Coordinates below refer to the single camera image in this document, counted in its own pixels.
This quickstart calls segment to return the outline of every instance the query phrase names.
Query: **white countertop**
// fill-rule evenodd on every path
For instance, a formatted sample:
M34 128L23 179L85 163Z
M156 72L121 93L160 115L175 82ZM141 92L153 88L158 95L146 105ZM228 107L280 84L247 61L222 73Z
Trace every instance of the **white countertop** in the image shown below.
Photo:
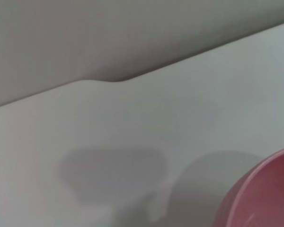
M0 108L0 227L209 227L284 148L284 25Z

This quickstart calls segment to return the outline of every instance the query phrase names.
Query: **pink bowl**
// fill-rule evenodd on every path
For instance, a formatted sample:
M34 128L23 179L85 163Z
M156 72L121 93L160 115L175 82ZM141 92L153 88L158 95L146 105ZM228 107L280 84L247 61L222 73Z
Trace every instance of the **pink bowl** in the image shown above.
M284 227L284 149L237 181L213 227Z

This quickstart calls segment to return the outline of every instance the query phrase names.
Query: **pink bowl rim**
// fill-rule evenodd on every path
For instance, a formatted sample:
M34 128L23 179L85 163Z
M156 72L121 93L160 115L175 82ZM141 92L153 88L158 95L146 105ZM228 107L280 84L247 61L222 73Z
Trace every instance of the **pink bowl rim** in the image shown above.
M275 160L276 158L284 155L284 149L272 154L271 156L265 158L263 161L261 161L258 165L256 165L248 174L248 177L246 180L244 180L242 186L240 187L239 191L237 192L237 195L234 198L234 201L231 205L230 214L227 218L226 227L231 227L231 222L233 220L234 212L236 210L236 207L240 201L240 198L242 197L243 192L245 191L246 187L249 185L250 181L254 178L254 176L261 171L267 164L269 164L271 161Z

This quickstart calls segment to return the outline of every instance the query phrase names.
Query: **white surface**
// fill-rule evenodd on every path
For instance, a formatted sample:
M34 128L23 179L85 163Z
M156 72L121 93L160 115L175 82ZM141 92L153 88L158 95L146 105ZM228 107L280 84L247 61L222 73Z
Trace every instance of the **white surface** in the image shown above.
M0 105L121 80L284 22L284 0L0 0Z
M210 226L284 148L284 25L120 83L0 108L0 227Z

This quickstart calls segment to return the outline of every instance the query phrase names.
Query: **gray wall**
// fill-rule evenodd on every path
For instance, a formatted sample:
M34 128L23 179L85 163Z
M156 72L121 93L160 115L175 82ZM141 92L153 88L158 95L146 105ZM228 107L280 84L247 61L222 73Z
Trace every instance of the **gray wall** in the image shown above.
M122 80L284 22L284 0L0 0L0 105Z

